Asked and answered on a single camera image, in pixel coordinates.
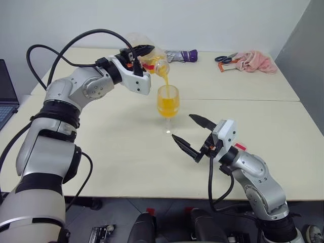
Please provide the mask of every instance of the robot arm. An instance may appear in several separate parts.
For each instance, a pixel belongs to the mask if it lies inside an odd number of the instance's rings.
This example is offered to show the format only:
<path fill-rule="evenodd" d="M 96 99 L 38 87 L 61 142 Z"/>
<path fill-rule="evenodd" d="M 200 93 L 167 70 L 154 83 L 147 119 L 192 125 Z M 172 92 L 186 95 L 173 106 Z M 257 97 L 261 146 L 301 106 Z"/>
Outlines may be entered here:
<path fill-rule="evenodd" d="M 135 48 L 138 55 L 154 47 Z M 67 242 L 62 183 L 76 173 L 81 148 L 74 144 L 79 115 L 91 101 L 102 98 L 114 85 L 147 95 L 150 74 L 134 75 L 132 53 L 99 59 L 97 66 L 79 67 L 69 77 L 51 83 L 44 105 L 32 124 L 16 160 L 19 184 L 0 207 L 0 242 Z"/>
<path fill-rule="evenodd" d="M 182 138 L 172 135 L 179 147 L 197 163 L 204 155 L 214 158 L 214 162 L 221 163 L 223 173 L 234 176 L 245 191 L 266 242 L 303 243 L 301 232 L 295 228 L 289 214 L 286 195 L 270 175 L 265 161 L 232 146 L 237 136 L 235 121 L 221 120 L 215 124 L 199 115 L 189 116 L 203 128 L 208 128 L 211 134 L 200 152 Z"/>

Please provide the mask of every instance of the glass stem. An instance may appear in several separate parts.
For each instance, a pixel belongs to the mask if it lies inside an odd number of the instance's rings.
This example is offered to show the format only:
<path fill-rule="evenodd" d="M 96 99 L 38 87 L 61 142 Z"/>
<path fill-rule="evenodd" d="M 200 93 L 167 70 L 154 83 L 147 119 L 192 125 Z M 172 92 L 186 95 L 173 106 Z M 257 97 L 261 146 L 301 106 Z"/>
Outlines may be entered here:
<path fill-rule="evenodd" d="M 171 118 L 166 118 L 166 130 L 167 133 L 171 132 Z"/>

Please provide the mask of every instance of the white wall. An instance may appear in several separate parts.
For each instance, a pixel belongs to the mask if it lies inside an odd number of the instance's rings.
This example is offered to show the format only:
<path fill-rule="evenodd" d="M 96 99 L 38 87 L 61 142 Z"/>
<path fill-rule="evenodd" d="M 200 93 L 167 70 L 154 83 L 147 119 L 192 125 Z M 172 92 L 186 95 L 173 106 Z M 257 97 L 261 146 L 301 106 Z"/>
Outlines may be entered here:
<path fill-rule="evenodd" d="M 36 81 L 25 52 L 33 44 L 60 50 L 76 35 L 108 28 L 141 32 L 164 49 L 269 52 L 276 58 L 310 0 L 1 0 L 0 58 L 6 60 L 19 96 Z M 76 46 L 122 47 L 98 34 Z M 42 76 L 54 56 L 36 50 L 32 62 Z"/>

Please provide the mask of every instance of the floor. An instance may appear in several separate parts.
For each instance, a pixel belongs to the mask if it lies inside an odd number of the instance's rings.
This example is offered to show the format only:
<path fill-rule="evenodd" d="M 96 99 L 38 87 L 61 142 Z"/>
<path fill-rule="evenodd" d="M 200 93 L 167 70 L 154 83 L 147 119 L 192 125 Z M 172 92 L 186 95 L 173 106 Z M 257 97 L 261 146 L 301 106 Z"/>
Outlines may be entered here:
<path fill-rule="evenodd" d="M 116 225 L 110 243 L 127 242 L 133 223 L 147 208 L 155 209 L 158 226 L 157 243 L 190 240 L 185 209 L 195 207 L 211 212 L 208 201 L 199 199 L 103 198 L 102 201 L 103 207 L 98 211 L 72 206 L 67 212 L 66 223 L 71 232 L 70 243 L 88 243 L 92 227 L 108 224 Z M 219 207 L 232 203 L 233 201 L 223 201 Z M 294 217 L 294 222 L 302 232 L 308 224 L 315 224 L 323 229 L 323 201 L 291 202 L 289 206 L 291 212 L 301 215 Z M 251 242 L 256 242 L 257 229 L 249 219 L 212 212 L 211 214 L 227 234 L 233 231 L 248 233 Z"/>

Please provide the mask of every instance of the table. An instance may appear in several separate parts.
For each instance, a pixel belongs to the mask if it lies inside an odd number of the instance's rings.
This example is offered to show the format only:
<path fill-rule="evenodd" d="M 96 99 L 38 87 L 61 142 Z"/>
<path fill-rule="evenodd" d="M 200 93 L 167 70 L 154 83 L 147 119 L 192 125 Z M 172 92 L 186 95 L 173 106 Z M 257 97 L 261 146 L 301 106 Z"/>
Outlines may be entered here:
<path fill-rule="evenodd" d="M 42 106 L 41 95 L 31 95 L 0 131 L 0 150 Z M 218 122 L 232 118 L 238 124 L 238 142 L 262 157 L 289 200 L 324 199 L 324 137 L 300 102 L 182 99 L 174 118 L 176 134 L 197 150 L 209 131 L 188 114 Z M 132 99 L 109 94 L 86 106 L 80 116 L 76 145 L 93 162 L 92 177 L 82 196 L 207 198 L 208 159 L 196 164 L 163 133 L 164 119 L 156 101 L 141 95 Z M 18 183 L 15 158 L 24 135 L 10 151 L 0 176 L 3 191 Z M 230 178 L 214 172 L 214 197 L 228 188 Z M 82 158 L 78 174 L 63 186 L 74 195 L 89 171 Z M 246 199 L 235 183 L 228 199 Z"/>
<path fill-rule="evenodd" d="M 97 59 L 116 55 L 119 50 L 71 48 L 64 56 L 74 63 L 94 63 Z M 199 52 L 196 63 L 173 62 L 170 64 L 169 80 L 180 90 L 183 99 L 225 99 L 225 100 L 276 100 L 299 101 L 280 70 L 276 74 L 265 74 L 232 70 L 221 73 L 214 61 L 215 57 L 229 53 Z M 53 80 L 72 74 L 75 68 L 61 60 L 53 76 Z M 47 84 L 49 72 L 43 78 Z M 150 97 L 156 98 L 157 89 L 164 84 L 161 77 L 151 76 L 152 90 Z M 32 95 L 45 95 L 40 85 L 31 92 Z M 137 94 L 130 94 L 121 86 L 116 86 L 110 97 L 127 97 L 131 99 Z"/>

